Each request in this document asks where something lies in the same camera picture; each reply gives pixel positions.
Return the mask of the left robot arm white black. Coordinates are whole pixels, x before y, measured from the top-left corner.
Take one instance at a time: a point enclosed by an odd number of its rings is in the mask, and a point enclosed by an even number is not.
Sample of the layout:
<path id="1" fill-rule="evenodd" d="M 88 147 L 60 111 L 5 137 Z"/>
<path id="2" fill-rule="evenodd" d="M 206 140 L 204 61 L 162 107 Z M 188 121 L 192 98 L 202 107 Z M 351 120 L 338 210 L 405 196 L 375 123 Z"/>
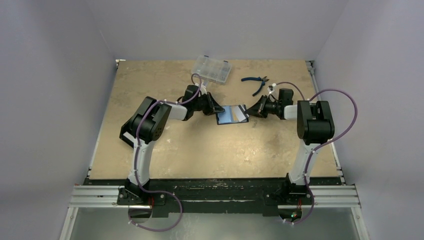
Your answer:
<path id="1" fill-rule="evenodd" d="M 119 138 L 133 148 L 132 167 L 124 189 L 136 204 L 146 203 L 149 195 L 157 193 L 149 189 L 150 165 L 153 149 L 168 120 L 188 121 L 194 112 L 211 116 L 223 113 L 225 109 L 202 85 L 191 84 L 177 101 L 145 97 L 121 127 Z"/>

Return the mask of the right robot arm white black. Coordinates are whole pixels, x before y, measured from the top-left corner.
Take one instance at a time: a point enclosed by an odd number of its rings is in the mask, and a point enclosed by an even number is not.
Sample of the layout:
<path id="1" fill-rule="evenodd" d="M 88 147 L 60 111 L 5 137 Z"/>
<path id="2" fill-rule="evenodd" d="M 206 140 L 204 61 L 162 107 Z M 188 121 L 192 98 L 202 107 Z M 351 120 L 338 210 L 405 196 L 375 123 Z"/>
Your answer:
<path id="1" fill-rule="evenodd" d="M 281 88 L 278 99 L 262 95 L 258 102 L 244 112 L 253 117 L 266 118 L 269 114 L 281 120 L 295 120 L 300 139 L 292 169 L 286 175 L 280 189 L 275 193 L 288 204 L 309 193 L 310 174 L 320 147 L 333 138 L 335 125 L 328 101 L 293 101 L 292 89 Z"/>

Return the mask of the white VIP credit card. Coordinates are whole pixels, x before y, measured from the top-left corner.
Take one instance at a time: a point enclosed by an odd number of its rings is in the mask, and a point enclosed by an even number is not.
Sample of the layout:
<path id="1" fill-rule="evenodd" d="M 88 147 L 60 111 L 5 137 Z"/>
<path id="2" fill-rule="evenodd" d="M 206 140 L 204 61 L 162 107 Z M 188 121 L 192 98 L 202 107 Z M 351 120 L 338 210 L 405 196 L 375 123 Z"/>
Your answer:
<path id="1" fill-rule="evenodd" d="M 245 114 L 243 105 L 233 105 L 231 107 L 232 119 L 235 123 L 244 123 L 248 121 L 248 116 Z"/>

